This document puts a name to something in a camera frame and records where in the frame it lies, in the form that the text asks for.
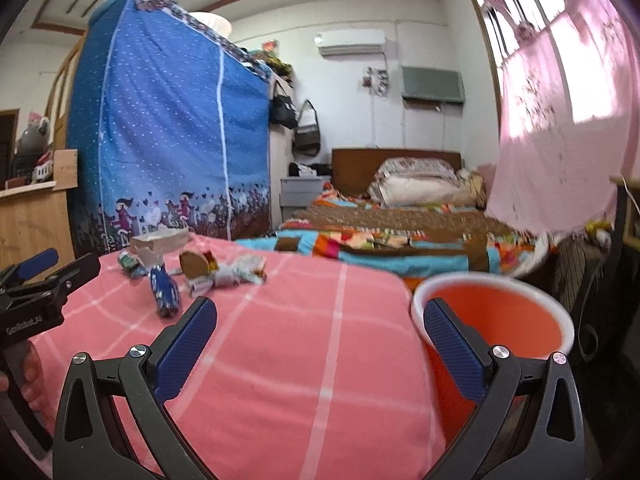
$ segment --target blue wardrobe cover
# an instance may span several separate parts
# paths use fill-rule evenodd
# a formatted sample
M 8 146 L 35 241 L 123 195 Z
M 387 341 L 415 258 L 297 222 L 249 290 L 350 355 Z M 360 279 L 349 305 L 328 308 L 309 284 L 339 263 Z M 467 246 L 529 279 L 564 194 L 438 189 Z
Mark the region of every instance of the blue wardrobe cover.
M 189 227 L 222 238 L 270 229 L 268 69 L 173 0 L 108 0 L 79 59 L 67 147 L 79 188 L 76 250 Z

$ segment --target brown bedspread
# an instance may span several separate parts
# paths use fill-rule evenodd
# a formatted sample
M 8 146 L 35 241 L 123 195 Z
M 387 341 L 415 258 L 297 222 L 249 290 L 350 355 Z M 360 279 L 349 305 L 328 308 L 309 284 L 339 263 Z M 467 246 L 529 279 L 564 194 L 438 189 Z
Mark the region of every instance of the brown bedspread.
M 297 211 L 295 218 L 309 220 L 320 230 L 329 226 L 391 229 L 422 232 L 434 242 L 455 242 L 465 235 L 486 242 L 487 234 L 495 236 L 513 233 L 513 228 L 481 211 L 442 212 L 423 208 L 365 209 L 311 205 Z

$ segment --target white wall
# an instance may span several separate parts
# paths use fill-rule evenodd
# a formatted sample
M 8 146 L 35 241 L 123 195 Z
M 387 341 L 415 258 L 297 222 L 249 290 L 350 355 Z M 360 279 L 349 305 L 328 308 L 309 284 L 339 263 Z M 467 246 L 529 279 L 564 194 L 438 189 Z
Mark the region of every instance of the white wall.
M 69 50 L 46 43 L 0 44 L 0 110 L 20 109 L 18 135 L 27 127 L 31 111 L 44 113 L 53 79 Z
M 323 143 L 318 160 L 329 160 L 333 147 L 462 149 L 458 108 L 447 107 L 442 114 L 405 108 L 401 99 L 400 64 L 458 69 L 440 2 L 327 0 L 271 10 L 233 26 L 230 40 L 249 50 L 268 40 L 280 42 L 280 59 L 295 71 L 296 104 L 308 98 L 318 110 Z M 388 97 L 377 97 L 362 87 L 367 66 L 384 68 L 382 55 L 319 55 L 314 43 L 318 32 L 351 27 L 385 31 Z
M 474 168 L 498 160 L 498 116 L 489 54 L 472 0 L 442 0 L 465 85 L 462 155 Z

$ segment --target metal screw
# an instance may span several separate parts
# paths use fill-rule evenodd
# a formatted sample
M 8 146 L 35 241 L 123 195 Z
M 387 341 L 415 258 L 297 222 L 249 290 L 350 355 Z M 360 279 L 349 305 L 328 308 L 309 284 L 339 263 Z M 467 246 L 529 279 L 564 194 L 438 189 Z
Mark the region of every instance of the metal screw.
M 509 357 L 509 350 L 504 346 L 494 346 L 494 355 L 500 359 L 506 359 Z
M 75 365 L 81 365 L 86 361 L 87 357 L 88 356 L 85 352 L 78 352 L 76 355 L 74 355 L 74 358 L 71 359 L 71 362 Z
M 144 345 L 135 345 L 133 348 L 131 348 L 131 350 L 129 350 L 129 355 L 131 357 L 142 357 L 144 354 L 146 354 L 146 346 Z
M 563 364 L 565 364 L 565 363 L 566 363 L 566 357 L 565 357 L 565 355 L 564 355 L 563 353 L 561 353 L 561 352 L 556 352 L 556 353 L 554 354 L 554 361 L 555 361 L 556 363 L 558 363 L 559 365 L 563 365 Z

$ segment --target wooden headboard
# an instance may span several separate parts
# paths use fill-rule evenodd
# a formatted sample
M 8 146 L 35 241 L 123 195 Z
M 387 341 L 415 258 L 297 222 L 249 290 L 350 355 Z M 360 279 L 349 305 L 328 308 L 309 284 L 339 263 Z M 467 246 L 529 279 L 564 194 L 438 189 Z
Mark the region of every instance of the wooden headboard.
M 403 150 L 384 148 L 335 148 L 331 164 L 334 170 L 331 183 L 345 195 L 356 196 L 367 191 L 380 165 L 388 158 L 413 156 L 439 158 L 448 162 L 453 171 L 462 169 L 462 157 L 457 152 Z

